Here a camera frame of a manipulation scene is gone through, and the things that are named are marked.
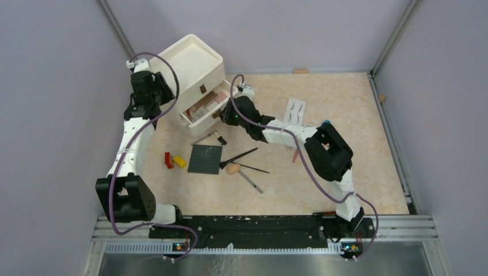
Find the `white drawer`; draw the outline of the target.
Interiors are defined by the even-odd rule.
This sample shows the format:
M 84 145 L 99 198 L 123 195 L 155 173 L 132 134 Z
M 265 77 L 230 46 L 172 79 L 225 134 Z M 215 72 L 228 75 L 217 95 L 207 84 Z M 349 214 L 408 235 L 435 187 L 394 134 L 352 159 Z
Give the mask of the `white drawer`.
M 196 137 L 212 128 L 230 98 L 230 82 L 224 80 L 212 91 L 176 117 L 176 126 Z

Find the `black makeup brush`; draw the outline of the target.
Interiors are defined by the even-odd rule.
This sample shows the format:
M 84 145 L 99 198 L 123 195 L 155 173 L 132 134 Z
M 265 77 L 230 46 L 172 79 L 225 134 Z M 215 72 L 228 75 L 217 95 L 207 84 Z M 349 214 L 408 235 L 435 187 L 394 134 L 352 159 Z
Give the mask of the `black makeup brush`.
M 227 165 L 229 165 L 233 161 L 235 161 L 237 159 L 240 159 L 240 158 L 242 158 L 242 157 L 244 157 L 244 156 L 246 156 L 246 155 L 248 155 L 248 154 L 250 154 L 250 153 L 252 153 L 252 152 L 254 152 L 256 150 L 258 150 L 258 147 L 255 147 L 255 148 L 253 148 L 251 150 L 248 150 L 248 151 L 246 151 L 246 152 L 244 152 L 242 154 L 239 154 L 239 155 L 237 155 L 237 156 L 235 156 L 233 158 L 230 158 L 229 160 L 222 161 L 222 162 L 219 163 L 219 167 L 220 167 L 220 169 L 224 169 Z

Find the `pink square compact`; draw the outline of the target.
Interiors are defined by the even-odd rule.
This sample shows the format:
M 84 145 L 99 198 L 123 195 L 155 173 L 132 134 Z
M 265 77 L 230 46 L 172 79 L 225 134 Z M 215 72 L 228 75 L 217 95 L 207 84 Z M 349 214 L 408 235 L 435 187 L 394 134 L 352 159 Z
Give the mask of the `pink square compact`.
M 221 103 L 221 102 L 224 102 L 226 99 L 228 98 L 228 96 L 226 94 L 218 94 L 218 97 L 216 98 L 216 101 L 217 103 Z

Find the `brown eyeshadow palette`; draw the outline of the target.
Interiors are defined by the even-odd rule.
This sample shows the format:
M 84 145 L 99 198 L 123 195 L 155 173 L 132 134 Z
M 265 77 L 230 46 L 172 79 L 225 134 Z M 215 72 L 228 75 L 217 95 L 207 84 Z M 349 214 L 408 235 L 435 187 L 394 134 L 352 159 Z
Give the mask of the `brown eyeshadow palette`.
M 207 107 L 217 97 L 218 97 L 218 95 L 216 93 L 214 93 L 213 91 L 211 91 L 210 93 L 208 93 L 207 95 L 205 95 L 203 98 L 201 98 L 200 100 L 198 100 L 192 107 L 197 108 L 197 109 L 199 107 Z

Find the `clear silver pan palette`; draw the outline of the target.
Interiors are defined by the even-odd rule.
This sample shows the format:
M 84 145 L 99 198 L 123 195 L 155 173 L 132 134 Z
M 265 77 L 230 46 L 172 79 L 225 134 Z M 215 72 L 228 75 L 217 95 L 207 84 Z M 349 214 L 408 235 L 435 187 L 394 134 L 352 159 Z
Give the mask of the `clear silver pan palette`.
M 208 113 L 208 109 L 205 107 L 199 107 L 198 109 L 192 107 L 186 111 L 186 116 L 191 123 L 195 123 L 207 113 Z

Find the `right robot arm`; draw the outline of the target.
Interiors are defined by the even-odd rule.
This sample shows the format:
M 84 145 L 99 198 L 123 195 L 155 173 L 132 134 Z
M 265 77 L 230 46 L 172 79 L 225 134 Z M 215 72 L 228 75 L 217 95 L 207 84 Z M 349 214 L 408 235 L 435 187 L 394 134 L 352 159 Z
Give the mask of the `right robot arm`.
M 230 96 L 220 115 L 228 125 L 240 126 L 256 141 L 283 144 L 306 154 L 311 162 L 306 171 L 330 183 L 327 198 L 336 203 L 337 228 L 345 237 L 361 228 L 364 209 L 354 194 L 352 181 L 353 151 L 334 126 L 325 122 L 317 128 L 293 125 L 261 115 L 247 95 Z

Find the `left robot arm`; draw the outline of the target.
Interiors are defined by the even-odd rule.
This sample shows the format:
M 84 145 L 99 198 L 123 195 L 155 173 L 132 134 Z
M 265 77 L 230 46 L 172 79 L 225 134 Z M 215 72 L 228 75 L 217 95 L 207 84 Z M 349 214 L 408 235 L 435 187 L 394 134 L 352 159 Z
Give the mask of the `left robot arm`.
M 127 62 L 131 70 L 129 105 L 124 111 L 124 132 L 114 164 L 105 178 L 97 179 L 95 189 L 109 221 L 131 223 L 148 221 L 162 224 L 170 237 L 184 232 L 175 205 L 160 204 L 142 178 L 143 165 L 157 121 L 174 106 L 178 93 L 167 84 L 161 72 L 154 72 L 146 58 Z

